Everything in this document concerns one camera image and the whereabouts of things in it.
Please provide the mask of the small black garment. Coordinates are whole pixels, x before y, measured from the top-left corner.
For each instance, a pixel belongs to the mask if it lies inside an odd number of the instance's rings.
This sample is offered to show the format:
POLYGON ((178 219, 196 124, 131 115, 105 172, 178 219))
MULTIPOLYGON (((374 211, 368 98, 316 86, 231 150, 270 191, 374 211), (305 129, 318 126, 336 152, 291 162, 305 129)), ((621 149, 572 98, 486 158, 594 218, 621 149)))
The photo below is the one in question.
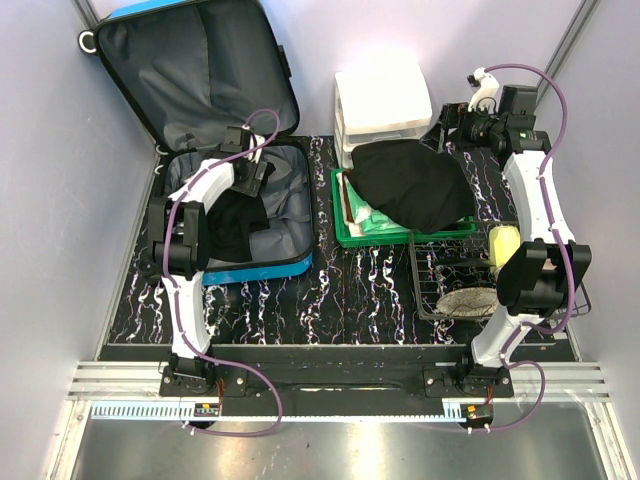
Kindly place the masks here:
POLYGON ((260 195, 246 196, 225 190, 207 213, 210 258, 244 263, 252 260, 250 237, 269 229, 264 201, 260 195))

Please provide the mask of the large black garment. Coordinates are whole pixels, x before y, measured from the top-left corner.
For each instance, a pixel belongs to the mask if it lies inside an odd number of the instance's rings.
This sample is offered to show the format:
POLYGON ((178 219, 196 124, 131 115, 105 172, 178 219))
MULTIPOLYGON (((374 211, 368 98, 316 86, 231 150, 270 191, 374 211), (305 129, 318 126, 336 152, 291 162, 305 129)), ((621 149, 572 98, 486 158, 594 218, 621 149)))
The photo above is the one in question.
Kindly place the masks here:
POLYGON ((394 223, 434 234, 476 212, 458 161, 417 139, 385 140, 352 151, 346 178, 357 195, 394 223))

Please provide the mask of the brown suede cloth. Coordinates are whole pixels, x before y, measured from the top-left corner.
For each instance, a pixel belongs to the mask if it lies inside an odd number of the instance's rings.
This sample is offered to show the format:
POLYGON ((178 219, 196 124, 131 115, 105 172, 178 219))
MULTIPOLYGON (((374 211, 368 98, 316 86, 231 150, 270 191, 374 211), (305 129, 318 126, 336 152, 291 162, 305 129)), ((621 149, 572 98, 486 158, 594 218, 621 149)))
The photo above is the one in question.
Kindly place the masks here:
POLYGON ((345 210, 345 218, 346 221, 353 224, 360 224, 362 219, 357 215, 356 212, 353 211, 351 207, 349 190, 348 190, 348 181, 345 179, 343 173, 338 175, 338 180, 340 182, 340 190, 342 194, 342 204, 345 210))

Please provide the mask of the blue fish-print suitcase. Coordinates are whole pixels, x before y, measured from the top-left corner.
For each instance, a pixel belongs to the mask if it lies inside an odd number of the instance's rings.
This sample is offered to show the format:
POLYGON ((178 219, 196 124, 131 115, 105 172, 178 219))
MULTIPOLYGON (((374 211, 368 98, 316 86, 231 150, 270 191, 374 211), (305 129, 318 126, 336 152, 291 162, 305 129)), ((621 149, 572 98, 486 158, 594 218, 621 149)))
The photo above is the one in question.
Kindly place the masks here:
POLYGON ((259 194, 269 229, 250 237, 252 260, 209 259, 206 285, 297 276, 311 265, 314 188, 294 140, 300 111, 286 55, 256 1, 146 1, 113 11, 78 37, 98 57, 154 139, 159 173, 147 206, 143 270, 159 278, 148 234, 149 203, 182 186, 229 127, 265 138, 259 194))

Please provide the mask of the green white patterned garment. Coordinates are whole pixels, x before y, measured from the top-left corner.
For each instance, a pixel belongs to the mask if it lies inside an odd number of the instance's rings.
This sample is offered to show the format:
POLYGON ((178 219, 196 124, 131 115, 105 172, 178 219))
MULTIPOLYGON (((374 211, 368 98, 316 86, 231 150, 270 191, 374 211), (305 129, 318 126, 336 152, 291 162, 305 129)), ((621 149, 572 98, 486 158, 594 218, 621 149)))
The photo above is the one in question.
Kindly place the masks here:
POLYGON ((404 234, 408 232, 403 227, 391 220, 384 213, 372 208, 355 191, 348 181, 349 197, 351 207, 362 219, 360 224, 353 224, 346 221, 347 228, 352 237, 365 237, 371 235, 404 234))

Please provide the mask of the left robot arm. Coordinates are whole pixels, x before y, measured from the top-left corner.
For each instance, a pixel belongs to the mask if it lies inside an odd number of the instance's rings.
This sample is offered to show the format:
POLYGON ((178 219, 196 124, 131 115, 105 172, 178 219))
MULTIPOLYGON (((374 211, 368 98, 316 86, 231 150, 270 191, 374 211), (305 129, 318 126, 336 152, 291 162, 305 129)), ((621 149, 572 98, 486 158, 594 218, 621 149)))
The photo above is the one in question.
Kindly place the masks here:
POLYGON ((203 155, 176 191, 149 203, 152 261, 168 296, 173 340, 163 387, 203 396, 217 388, 216 367, 202 356, 210 347, 202 285, 212 249, 207 214, 220 196, 259 166, 264 138, 249 126, 229 127, 222 143, 203 155))

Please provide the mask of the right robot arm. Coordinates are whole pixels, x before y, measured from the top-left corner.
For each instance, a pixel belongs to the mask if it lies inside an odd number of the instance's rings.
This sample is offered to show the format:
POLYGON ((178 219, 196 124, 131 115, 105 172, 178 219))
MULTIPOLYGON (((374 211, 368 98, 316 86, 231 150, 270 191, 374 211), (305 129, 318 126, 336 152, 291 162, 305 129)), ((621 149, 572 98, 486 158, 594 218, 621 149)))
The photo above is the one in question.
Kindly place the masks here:
POLYGON ((562 214, 551 142, 535 127, 536 89, 505 86, 494 113, 486 106, 489 100, 475 94, 469 102, 448 103, 438 118, 439 147, 491 150, 519 222, 521 243, 499 269, 496 310, 449 375, 449 384, 470 397, 507 386, 515 347, 532 330, 552 334, 542 324, 557 310, 571 315, 592 260, 590 247, 576 242, 562 214))

